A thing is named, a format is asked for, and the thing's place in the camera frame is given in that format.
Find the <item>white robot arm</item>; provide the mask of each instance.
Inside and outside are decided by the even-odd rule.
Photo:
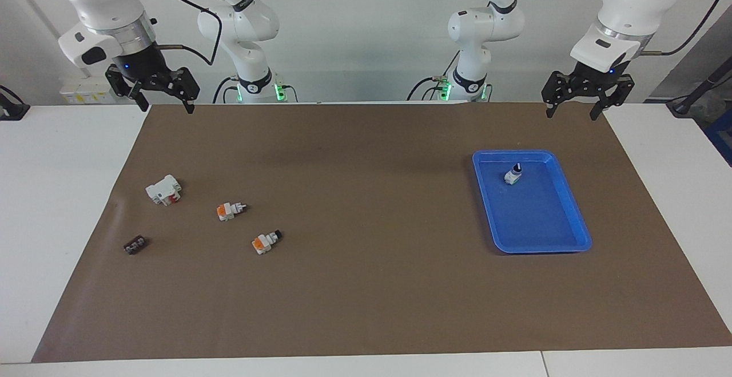
[[[624,74],[661,25],[663,15],[677,0],[602,0],[596,22],[570,53],[577,59],[574,72],[553,72],[542,90],[547,116],[575,96],[597,97],[590,116],[625,102],[635,83]]]
[[[238,91],[243,102],[276,102],[286,99],[282,80],[267,64],[264,51],[255,41],[277,36],[280,21],[261,0],[224,0],[227,5],[210,10],[222,20],[220,44],[231,56],[238,76]],[[209,14],[198,16],[201,34],[214,41],[218,23]]]
[[[81,21],[58,43],[71,62],[84,68],[111,58],[114,64],[106,76],[118,96],[135,100],[144,111],[149,104],[141,90],[158,90],[180,99],[193,113],[200,88],[185,67],[168,69],[140,0],[69,1]]]
[[[516,38],[523,31],[518,0],[488,1],[484,9],[461,10],[450,18],[449,35],[460,46],[460,59],[449,78],[449,99],[480,99],[491,64],[491,51],[484,44]]]

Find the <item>brown mat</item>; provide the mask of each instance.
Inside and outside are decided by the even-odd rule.
[[[588,111],[155,106],[33,361],[732,345]],[[471,155],[506,148],[556,153],[590,251],[496,249]],[[144,188],[168,173],[183,193],[165,208]],[[227,201],[251,209],[220,223]],[[127,256],[137,234],[152,243]]]

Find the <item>plastic tray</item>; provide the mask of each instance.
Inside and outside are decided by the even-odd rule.
[[[515,185],[504,175],[517,162]],[[509,254],[582,252],[592,247],[585,221],[556,156],[546,150],[483,150],[473,155],[496,246]]]

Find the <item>white table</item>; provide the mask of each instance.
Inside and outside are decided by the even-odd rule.
[[[732,348],[7,364],[30,361],[144,117],[136,106],[50,106],[0,124],[0,375],[727,377],[732,370]],[[696,124],[664,106],[629,104],[607,118],[732,327],[732,169]],[[68,198],[73,207],[60,206]]]

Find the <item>orange and white toy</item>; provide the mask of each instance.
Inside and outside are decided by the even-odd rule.
[[[277,229],[274,233],[262,234],[257,237],[252,241],[252,245],[257,250],[257,254],[262,255],[272,249],[272,244],[280,241],[280,239],[282,239],[282,233]]]
[[[237,215],[241,211],[246,210],[246,204],[242,203],[223,203],[216,208],[216,213],[219,215],[219,220],[228,221],[233,220],[233,216]]]

